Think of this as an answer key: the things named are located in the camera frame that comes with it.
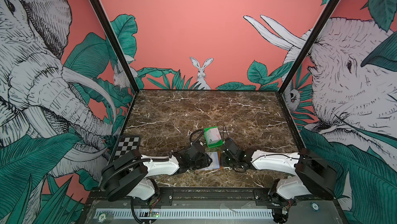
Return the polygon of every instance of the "brown marble surface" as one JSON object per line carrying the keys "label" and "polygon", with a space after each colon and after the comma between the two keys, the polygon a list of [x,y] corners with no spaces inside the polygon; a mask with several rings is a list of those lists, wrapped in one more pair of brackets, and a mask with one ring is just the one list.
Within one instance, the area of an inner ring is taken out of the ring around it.
{"label": "brown marble surface", "polygon": [[[297,152],[273,92],[141,91],[124,134],[141,135],[142,154],[165,156],[188,146],[196,129],[218,126],[221,132],[224,124],[242,149]],[[220,147],[206,147],[206,151],[220,151]],[[160,187],[271,187],[274,179],[286,177],[271,170],[238,173],[221,168],[152,178]]]}

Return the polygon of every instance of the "rabbit illustration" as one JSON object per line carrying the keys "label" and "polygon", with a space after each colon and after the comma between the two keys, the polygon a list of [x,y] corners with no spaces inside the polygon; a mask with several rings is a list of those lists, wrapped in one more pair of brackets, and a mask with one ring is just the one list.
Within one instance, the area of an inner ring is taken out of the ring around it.
{"label": "rabbit illustration", "polygon": [[190,60],[192,61],[192,64],[195,68],[198,69],[198,73],[197,73],[197,84],[200,84],[200,86],[198,87],[198,89],[211,89],[211,87],[208,86],[208,84],[205,81],[205,72],[204,69],[210,65],[210,63],[212,63],[212,61],[214,61],[213,58],[209,58],[207,59],[203,66],[200,67],[200,63],[197,61],[197,59],[190,57]]}

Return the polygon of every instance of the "elephant eye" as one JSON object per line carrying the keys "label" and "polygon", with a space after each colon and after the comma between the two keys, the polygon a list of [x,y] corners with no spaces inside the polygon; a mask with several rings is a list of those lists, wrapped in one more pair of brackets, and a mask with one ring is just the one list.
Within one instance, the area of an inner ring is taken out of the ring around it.
{"label": "elephant eye", "polygon": [[10,2],[10,0],[4,0],[4,2],[6,3],[8,9],[11,11],[11,13],[14,14],[14,12],[15,12],[15,6],[14,6],[14,4],[12,4],[12,3]]}
{"label": "elephant eye", "polygon": [[352,66],[352,62],[349,60],[349,62],[346,64],[346,67],[348,68],[349,72],[351,73],[351,66]]}

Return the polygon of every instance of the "checkerboard calibration pattern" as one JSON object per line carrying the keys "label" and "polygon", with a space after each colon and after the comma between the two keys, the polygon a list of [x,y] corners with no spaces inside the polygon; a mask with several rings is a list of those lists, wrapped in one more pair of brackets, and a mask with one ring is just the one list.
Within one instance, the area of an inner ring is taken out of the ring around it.
{"label": "checkerboard calibration pattern", "polygon": [[121,137],[114,154],[113,161],[123,156],[126,152],[136,149],[138,144],[139,137]]}

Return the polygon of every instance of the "robotic arm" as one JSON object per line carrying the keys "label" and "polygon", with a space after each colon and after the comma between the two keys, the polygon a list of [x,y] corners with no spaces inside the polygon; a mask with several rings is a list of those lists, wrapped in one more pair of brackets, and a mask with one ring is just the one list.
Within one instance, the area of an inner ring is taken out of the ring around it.
{"label": "robotic arm", "polygon": [[[120,200],[125,196],[139,197],[147,205],[155,203],[160,190],[148,176],[176,175],[190,170],[208,167],[212,159],[205,153],[202,143],[191,142],[191,146],[178,152],[170,152],[166,157],[148,157],[138,150],[127,152],[102,170],[101,190],[106,192],[109,201]],[[314,152],[302,149],[294,153],[274,153],[261,150],[241,150],[227,138],[222,145],[226,159],[234,168],[243,170],[276,170],[295,175],[274,181],[267,200],[279,208],[273,209],[274,221],[285,223],[288,219],[287,202],[297,196],[313,194],[325,200],[334,198],[333,190],[336,171],[328,162]]]}

